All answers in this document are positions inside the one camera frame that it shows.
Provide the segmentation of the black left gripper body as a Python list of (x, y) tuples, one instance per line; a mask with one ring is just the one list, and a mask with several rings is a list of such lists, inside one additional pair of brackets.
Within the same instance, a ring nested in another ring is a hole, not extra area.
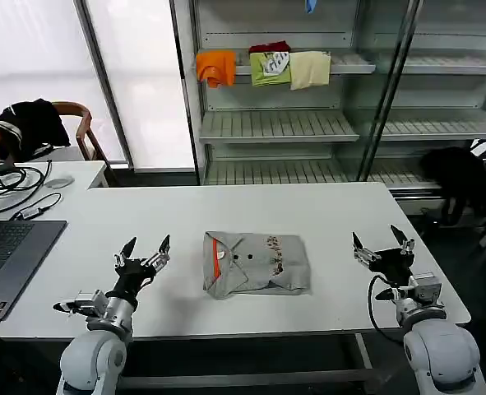
[(138, 304), (137, 296), (143, 287), (145, 280), (150, 284), (156, 275), (153, 266), (145, 266), (140, 258), (125, 259), (115, 264), (115, 272), (118, 274), (112, 290), (105, 293), (109, 298), (118, 298), (125, 300), (129, 304)]

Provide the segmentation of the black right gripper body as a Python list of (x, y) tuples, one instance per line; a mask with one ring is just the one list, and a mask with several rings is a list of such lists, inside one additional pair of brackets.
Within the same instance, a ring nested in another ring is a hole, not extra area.
[(376, 251), (368, 263), (371, 272), (381, 273), (390, 283), (407, 286), (412, 275), (410, 270), (414, 263), (413, 253), (403, 253), (400, 248)]

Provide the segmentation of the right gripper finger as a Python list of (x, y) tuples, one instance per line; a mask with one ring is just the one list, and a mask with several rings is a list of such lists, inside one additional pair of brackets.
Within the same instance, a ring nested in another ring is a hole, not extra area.
[(353, 256), (360, 264), (366, 268), (372, 268), (381, 262), (382, 256), (378, 253), (374, 253), (370, 249), (365, 248), (355, 232), (352, 233), (352, 237)]
[(404, 256), (410, 256), (414, 254), (415, 240), (408, 239), (405, 233), (395, 225), (390, 225), (391, 232), (396, 238), (396, 241), (400, 245), (400, 253)]

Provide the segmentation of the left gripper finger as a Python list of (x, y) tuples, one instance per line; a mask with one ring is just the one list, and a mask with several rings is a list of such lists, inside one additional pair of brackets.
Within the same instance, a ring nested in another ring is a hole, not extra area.
[(122, 249), (114, 255), (115, 259), (115, 268), (125, 267), (126, 264), (131, 260), (132, 252), (135, 248), (137, 242), (137, 238), (133, 237), (130, 239), (125, 245), (123, 245)]
[(154, 273), (160, 272), (169, 262), (170, 235), (166, 235), (159, 249), (151, 257), (144, 260), (143, 267), (150, 267)]

